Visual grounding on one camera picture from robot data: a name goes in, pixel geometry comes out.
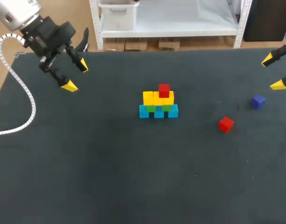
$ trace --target wooden floor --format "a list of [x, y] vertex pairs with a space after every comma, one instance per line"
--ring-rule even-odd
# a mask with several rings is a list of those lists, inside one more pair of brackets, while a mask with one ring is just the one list
[[[40, 0], [42, 4], [43, 17], [50, 16], [55, 23], [62, 24], [70, 21], [77, 33], [73, 37], [73, 45], [77, 45], [83, 37], [83, 31], [86, 27], [90, 30], [90, 51], [97, 51], [94, 27], [92, 23], [89, 0]], [[0, 37], [9, 33], [0, 22]], [[180, 50], [197, 50], [197, 49], [232, 49], [234, 37], [196, 37], [181, 39]], [[282, 46], [283, 42], [243, 42], [242, 48], [275, 48]], [[151, 41], [148, 45], [148, 51], [157, 50], [157, 42]], [[12, 63], [17, 51], [31, 52], [30, 49], [24, 49], [16, 40], [8, 40], [3, 45], [3, 53], [6, 60]], [[7, 74], [0, 61], [0, 88], [3, 85]]]

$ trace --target blue block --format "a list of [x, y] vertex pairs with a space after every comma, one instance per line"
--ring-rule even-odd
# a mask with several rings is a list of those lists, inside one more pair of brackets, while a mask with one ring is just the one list
[[261, 108], [266, 103], [266, 99], [261, 95], [256, 95], [251, 99], [251, 106], [255, 109]]
[[178, 117], [178, 105], [172, 105], [172, 109], [168, 112], [168, 118], [177, 118]]
[[165, 113], [163, 111], [156, 111], [154, 113], [154, 118], [164, 118], [165, 117]]
[[149, 112], [145, 105], [140, 105], [140, 118], [149, 118]]
[[162, 107], [161, 106], [156, 106], [156, 111], [162, 111]]

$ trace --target white storage box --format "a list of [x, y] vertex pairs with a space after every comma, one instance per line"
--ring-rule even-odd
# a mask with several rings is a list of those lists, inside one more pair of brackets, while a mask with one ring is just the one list
[[139, 1], [104, 0], [99, 3], [105, 17], [108, 30], [133, 30], [137, 20]]

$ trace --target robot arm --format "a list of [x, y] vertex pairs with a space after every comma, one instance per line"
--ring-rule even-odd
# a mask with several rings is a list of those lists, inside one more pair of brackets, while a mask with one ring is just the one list
[[82, 71], [88, 67], [79, 52], [88, 50], [88, 28], [84, 31], [84, 38], [74, 49], [71, 39], [76, 33], [73, 26], [66, 22], [56, 25], [50, 17], [40, 16], [41, 4], [37, 0], [0, 0], [0, 21], [10, 30], [19, 30], [26, 40], [24, 47], [30, 47], [41, 58], [40, 69], [50, 73], [58, 85], [69, 91], [77, 87], [67, 81], [65, 76], [58, 75], [58, 70], [52, 68], [55, 58], [66, 50], [72, 62]]
[[[267, 67], [272, 63], [277, 62], [284, 55], [286, 55], [286, 45], [270, 52], [269, 55], [262, 62], [262, 65], [264, 67]], [[272, 84], [270, 87], [273, 90], [286, 90], [286, 77]]]

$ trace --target red cube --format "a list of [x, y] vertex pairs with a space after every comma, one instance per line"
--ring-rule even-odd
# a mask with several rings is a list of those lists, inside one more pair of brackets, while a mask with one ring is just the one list
[[234, 126], [234, 121], [231, 120], [230, 118], [224, 117], [218, 125], [218, 128], [224, 132], [224, 133], [228, 133], [232, 127]]
[[160, 84], [159, 85], [160, 98], [170, 97], [170, 84]]

